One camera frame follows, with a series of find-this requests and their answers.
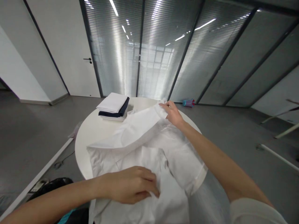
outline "white door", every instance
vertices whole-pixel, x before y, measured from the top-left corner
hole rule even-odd
[[[79,0],[27,2],[69,93],[100,97]]]

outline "person's right hand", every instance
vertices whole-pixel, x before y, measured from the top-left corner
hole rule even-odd
[[[156,175],[151,170],[133,166],[128,169],[107,173],[98,177],[98,186],[104,192],[98,192],[98,197],[109,198],[123,204],[135,204],[153,192],[156,197],[160,193],[157,188]]]
[[[177,106],[171,100],[166,102],[166,104],[159,104],[168,113],[167,119],[178,129],[181,125],[185,123],[182,115],[178,111]]]

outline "round white table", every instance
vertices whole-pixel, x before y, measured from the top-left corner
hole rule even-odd
[[[132,97],[129,101],[129,106],[133,110],[143,110],[157,103],[157,100]],[[181,112],[183,119],[188,122],[193,128],[200,132],[194,122]],[[99,115],[99,109],[95,109],[82,123],[75,142],[75,155],[79,169],[85,179],[93,178],[89,154],[86,147],[94,142],[105,139],[111,136],[114,131],[121,126],[120,121],[103,120]]]

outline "stack of folded clothes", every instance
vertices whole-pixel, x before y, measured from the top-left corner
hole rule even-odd
[[[98,106],[99,116],[106,120],[123,121],[126,118],[126,110],[129,104],[129,97],[110,93]]]

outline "person's left hand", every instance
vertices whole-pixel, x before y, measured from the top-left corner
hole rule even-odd
[[[156,186],[156,175],[151,170],[141,166],[107,173],[98,177],[98,180],[99,184],[104,185],[103,197],[124,204],[135,204],[150,197],[149,192],[153,192],[156,197],[160,195]]]

